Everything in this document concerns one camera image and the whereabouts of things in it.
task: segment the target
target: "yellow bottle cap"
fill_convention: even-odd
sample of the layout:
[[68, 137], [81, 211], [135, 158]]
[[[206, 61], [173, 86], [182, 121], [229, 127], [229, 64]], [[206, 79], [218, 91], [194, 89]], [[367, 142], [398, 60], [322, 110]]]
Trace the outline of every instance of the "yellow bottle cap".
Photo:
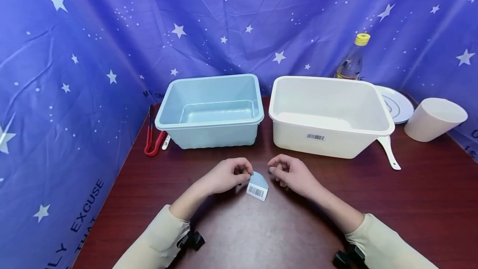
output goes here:
[[366, 46], [368, 44], [368, 40], [370, 40], [370, 35], [368, 33], [359, 33], [355, 37], [355, 45], [357, 46]]

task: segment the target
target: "white plate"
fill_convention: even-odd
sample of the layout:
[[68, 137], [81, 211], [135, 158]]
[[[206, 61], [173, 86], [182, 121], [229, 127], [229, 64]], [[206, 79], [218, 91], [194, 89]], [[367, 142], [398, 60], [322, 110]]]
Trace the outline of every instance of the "white plate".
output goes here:
[[413, 114], [413, 105], [407, 97], [388, 87], [375, 86], [387, 105], [395, 124], [407, 122]]

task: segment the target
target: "beige plastic cup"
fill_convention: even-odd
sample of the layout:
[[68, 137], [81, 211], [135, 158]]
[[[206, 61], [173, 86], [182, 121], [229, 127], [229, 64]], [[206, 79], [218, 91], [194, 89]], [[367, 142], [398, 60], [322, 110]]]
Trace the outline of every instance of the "beige plastic cup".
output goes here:
[[405, 125], [405, 133], [416, 141], [428, 142], [466, 121], [465, 109], [447, 99], [423, 100]]

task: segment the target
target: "white spatula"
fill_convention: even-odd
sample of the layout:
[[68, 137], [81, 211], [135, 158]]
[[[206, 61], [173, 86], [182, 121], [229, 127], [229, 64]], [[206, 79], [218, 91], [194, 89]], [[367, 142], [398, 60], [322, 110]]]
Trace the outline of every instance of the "white spatula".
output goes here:
[[400, 169], [402, 169], [400, 165], [398, 165], [398, 162], [397, 160], [395, 160], [395, 157], [393, 156], [393, 153], [391, 151], [390, 136], [379, 137], [377, 138], [377, 140], [382, 145], [383, 149], [385, 150], [387, 157], [389, 159], [391, 168], [395, 169], [396, 171], [399, 171]]

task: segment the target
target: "light blue plastic bin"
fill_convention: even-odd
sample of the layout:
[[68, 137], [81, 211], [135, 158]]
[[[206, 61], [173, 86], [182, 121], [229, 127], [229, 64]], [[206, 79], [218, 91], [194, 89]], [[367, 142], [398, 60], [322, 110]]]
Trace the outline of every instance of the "light blue plastic bin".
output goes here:
[[264, 119], [256, 75], [179, 79], [154, 121], [182, 149], [254, 144]]

